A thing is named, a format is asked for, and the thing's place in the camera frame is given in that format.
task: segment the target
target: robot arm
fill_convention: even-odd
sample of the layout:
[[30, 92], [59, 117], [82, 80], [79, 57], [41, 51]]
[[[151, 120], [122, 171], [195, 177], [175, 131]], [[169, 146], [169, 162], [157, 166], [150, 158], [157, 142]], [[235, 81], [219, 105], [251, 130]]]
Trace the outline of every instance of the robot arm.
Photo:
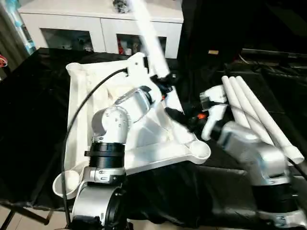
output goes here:
[[131, 124], [151, 108], [149, 91], [146, 86], [133, 89], [93, 116], [94, 136], [90, 150], [85, 152], [90, 162], [73, 206], [71, 229], [86, 223], [91, 228], [97, 226], [95, 229], [126, 228], [124, 144]]
[[232, 121], [217, 122], [211, 137], [247, 171], [260, 219], [276, 228], [307, 229], [306, 216], [296, 202], [287, 160], [280, 149]]

